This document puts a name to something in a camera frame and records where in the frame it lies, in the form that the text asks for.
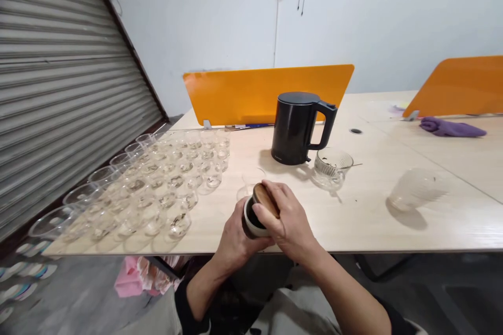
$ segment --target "kettle handle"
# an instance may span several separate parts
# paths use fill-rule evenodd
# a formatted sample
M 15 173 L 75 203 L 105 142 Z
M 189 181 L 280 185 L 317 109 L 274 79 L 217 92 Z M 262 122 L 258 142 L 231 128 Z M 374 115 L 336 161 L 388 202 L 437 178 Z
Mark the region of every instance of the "kettle handle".
M 327 102 L 319 101 L 314 104 L 314 109 L 325 116 L 325 127 L 323 128 L 320 143 L 308 144 L 308 149 L 320 150 L 325 148 L 329 143 L 330 133 L 332 132 L 335 116 L 337 115 L 337 107 L 335 107 L 335 105 L 328 104 Z

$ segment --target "wrist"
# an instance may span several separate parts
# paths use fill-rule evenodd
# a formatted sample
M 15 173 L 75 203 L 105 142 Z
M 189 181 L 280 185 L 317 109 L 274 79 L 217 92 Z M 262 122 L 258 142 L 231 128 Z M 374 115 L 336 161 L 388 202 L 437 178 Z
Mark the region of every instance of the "wrist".
M 314 239 L 313 243 L 303 253 L 303 258 L 299 261 L 299 264 L 309 269 L 316 264 L 317 261 L 321 260 L 325 254 L 327 254 L 325 249 Z
M 223 280 L 227 279 L 236 271 L 232 263 L 229 263 L 226 258 L 221 258 L 218 253 L 213 255 L 207 265 L 213 271 L 215 277 Z

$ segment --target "metal rolling door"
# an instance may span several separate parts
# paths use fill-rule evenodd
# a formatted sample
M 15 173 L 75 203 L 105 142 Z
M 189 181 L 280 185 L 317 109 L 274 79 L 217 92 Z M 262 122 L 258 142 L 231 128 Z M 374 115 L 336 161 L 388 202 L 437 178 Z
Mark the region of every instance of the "metal rolling door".
M 0 241 L 161 118 L 103 0 L 0 0 Z

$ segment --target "orange desk divider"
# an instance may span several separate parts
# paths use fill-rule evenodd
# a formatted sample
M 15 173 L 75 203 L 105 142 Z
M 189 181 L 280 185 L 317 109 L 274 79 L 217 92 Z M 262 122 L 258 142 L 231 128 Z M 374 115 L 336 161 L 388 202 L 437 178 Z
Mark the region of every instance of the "orange desk divider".
M 274 123 L 278 95 L 315 93 L 339 107 L 355 67 L 352 64 L 183 75 L 199 124 Z
M 503 113 L 503 56 L 446 59 L 435 68 L 403 116 Z

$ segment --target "kettle lid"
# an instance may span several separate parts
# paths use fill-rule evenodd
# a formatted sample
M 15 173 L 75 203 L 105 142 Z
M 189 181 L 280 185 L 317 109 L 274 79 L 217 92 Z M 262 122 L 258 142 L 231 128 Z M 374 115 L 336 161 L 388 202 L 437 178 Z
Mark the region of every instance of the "kettle lid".
M 311 105 L 320 101 L 320 98 L 313 93 L 288 92 L 278 96 L 278 101 L 289 105 Z

